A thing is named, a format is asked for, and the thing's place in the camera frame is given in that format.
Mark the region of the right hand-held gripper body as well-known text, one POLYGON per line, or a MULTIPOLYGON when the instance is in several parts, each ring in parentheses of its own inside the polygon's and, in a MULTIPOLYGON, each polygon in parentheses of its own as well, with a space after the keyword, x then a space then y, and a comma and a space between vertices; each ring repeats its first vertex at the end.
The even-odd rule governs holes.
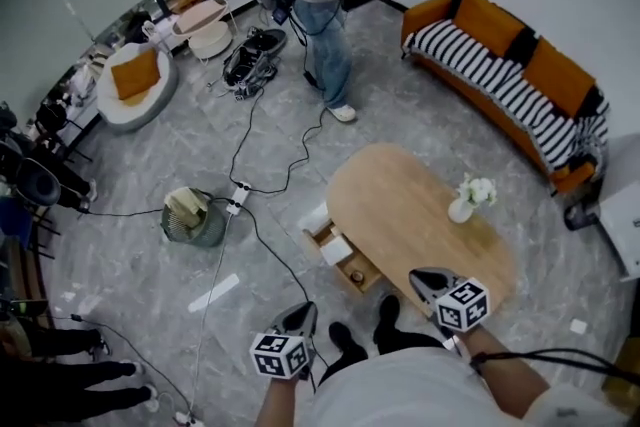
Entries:
POLYGON ((475 278, 454 278, 435 302, 440 331, 447 340, 468 333, 489 316, 489 290, 475 278))

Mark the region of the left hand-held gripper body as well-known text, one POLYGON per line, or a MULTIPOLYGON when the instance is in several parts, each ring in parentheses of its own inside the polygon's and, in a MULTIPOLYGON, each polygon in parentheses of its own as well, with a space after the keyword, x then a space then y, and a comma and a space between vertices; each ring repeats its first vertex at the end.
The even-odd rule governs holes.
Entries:
POLYGON ((308 380, 314 359, 311 341, 312 336, 302 332, 258 333, 249 349, 256 373, 285 381, 308 380))

